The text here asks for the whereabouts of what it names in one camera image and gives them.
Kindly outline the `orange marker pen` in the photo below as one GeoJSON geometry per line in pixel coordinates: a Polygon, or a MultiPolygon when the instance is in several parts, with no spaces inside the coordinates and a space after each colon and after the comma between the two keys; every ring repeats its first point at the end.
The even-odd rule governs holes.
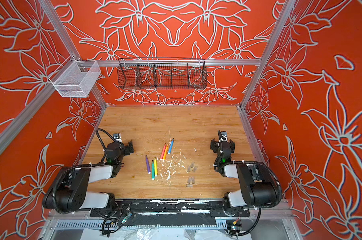
{"type": "Polygon", "coordinates": [[[166,148],[165,148],[164,154],[163,154],[163,158],[162,158],[163,161],[164,161],[164,160],[166,159],[166,157],[167,157],[167,154],[168,154],[168,151],[169,151],[169,146],[170,146],[170,144],[167,144],[167,145],[166,145],[166,148]]]}

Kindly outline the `blue marker pen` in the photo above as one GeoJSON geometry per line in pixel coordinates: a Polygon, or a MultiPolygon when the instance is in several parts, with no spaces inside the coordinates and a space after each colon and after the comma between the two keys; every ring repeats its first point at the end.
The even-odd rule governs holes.
{"type": "Polygon", "coordinates": [[[171,154],[171,152],[172,152],[172,148],[173,148],[173,145],[174,145],[174,138],[172,138],[172,140],[171,140],[171,142],[170,142],[170,144],[169,144],[169,148],[168,148],[168,155],[170,155],[171,154]]]}

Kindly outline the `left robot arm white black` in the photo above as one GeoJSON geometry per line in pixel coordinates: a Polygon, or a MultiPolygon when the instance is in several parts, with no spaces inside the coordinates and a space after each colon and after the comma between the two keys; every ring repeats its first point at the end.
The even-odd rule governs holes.
{"type": "Polygon", "coordinates": [[[96,216],[109,219],[113,212],[124,210],[116,203],[113,193],[91,192],[88,186],[116,177],[124,166],[124,157],[134,153],[133,142],[124,144],[119,133],[111,135],[100,128],[96,129],[96,136],[103,148],[101,161],[60,168],[43,197],[44,209],[61,215],[90,210],[96,216]]]}

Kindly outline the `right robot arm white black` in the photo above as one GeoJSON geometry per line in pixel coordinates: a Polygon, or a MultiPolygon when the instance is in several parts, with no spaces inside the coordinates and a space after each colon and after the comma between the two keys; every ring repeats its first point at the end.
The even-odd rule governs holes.
{"type": "Polygon", "coordinates": [[[218,140],[211,140],[211,150],[217,154],[214,171],[222,177],[237,179],[240,186],[239,190],[224,194],[224,210],[276,207],[282,200],[282,186],[276,174],[262,162],[233,160],[235,146],[227,132],[218,131],[218,140]]]}

